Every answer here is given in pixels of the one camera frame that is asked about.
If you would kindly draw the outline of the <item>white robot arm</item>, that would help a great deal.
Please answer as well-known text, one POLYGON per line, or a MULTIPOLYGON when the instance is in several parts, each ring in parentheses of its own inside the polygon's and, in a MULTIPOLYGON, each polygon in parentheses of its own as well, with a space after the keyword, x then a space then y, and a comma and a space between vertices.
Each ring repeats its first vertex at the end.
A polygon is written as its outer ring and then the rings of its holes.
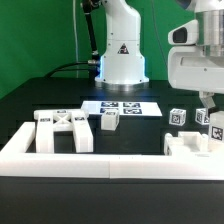
MULTIPOLYGON (((101 0, 106 11, 107 47, 96 84, 129 89, 149 82, 140 53, 139 13, 125 0, 101 0)), ((168 81, 193 90, 205 108, 215 108, 213 95, 224 94, 224 0, 176 0, 195 18, 168 34, 168 81)))

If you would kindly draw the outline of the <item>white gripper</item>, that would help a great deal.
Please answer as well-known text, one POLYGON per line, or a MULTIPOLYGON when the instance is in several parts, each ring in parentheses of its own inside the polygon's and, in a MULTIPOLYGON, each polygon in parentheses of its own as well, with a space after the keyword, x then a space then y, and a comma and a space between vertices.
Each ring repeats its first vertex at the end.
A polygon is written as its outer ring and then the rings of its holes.
POLYGON ((168 54, 168 81, 173 88, 200 91, 204 107, 214 108, 213 93, 224 94, 224 57, 205 56, 196 46, 173 47, 168 54))

